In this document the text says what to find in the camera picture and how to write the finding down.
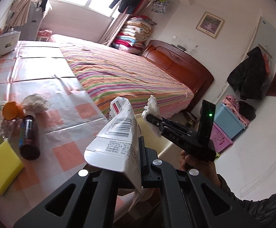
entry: white tissue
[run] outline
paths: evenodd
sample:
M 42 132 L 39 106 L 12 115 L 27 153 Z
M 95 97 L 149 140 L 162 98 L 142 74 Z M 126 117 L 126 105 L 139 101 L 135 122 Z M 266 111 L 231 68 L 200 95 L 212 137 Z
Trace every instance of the white tissue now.
M 162 119 L 160 115 L 159 108 L 157 107 L 157 99 L 151 95 L 151 97 L 148 99 L 148 105 L 144 107 L 144 111 L 142 112 L 142 118 L 144 121 L 149 125 L 150 129 L 156 134 L 158 137 L 161 136 L 160 130 L 153 124 L 147 121 L 147 115 L 152 114 L 153 116 Z
M 40 94 L 32 94 L 23 99 L 21 105 L 26 111 L 41 113 L 47 111 L 51 103 Z

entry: hand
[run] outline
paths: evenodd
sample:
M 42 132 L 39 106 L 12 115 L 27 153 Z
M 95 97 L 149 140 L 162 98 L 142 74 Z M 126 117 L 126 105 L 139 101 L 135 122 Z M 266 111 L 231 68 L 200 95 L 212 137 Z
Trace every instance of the hand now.
M 221 187 L 221 182 L 218 179 L 214 162 L 203 161 L 193 155 L 185 156 L 185 151 L 182 150 L 180 155 L 182 156 L 179 163 L 180 170 L 187 170 L 188 165 L 194 167 L 201 172 L 206 178 L 213 182 L 217 187 Z

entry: blue plastic box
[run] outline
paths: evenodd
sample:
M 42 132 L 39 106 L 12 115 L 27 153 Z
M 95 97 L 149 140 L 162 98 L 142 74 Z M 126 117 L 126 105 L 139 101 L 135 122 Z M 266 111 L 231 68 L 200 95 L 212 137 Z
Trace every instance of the blue plastic box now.
M 245 128 L 245 125 L 225 106 L 224 103 L 220 103 L 216 107 L 214 122 L 230 139 Z

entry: table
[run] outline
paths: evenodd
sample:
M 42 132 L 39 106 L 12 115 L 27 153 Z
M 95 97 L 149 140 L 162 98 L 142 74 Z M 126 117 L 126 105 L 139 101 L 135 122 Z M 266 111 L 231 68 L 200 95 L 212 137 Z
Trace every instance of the table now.
M 25 168 L 0 196 L 0 220 L 7 228 L 86 165 L 85 148 L 107 124 L 55 43 L 19 41 L 0 58 L 1 99 L 21 102 L 34 93 L 52 105 L 36 118 L 40 158 L 21 158 Z M 10 144 L 20 155 L 18 138 L 16 128 Z

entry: barcode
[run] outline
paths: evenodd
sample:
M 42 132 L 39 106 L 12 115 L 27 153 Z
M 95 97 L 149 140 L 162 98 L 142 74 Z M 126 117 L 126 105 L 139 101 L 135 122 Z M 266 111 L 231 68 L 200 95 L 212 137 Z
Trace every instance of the barcode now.
M 131 125 L 132 119 L 129 117 L 116 118 L 104 134 L 128 137 Z

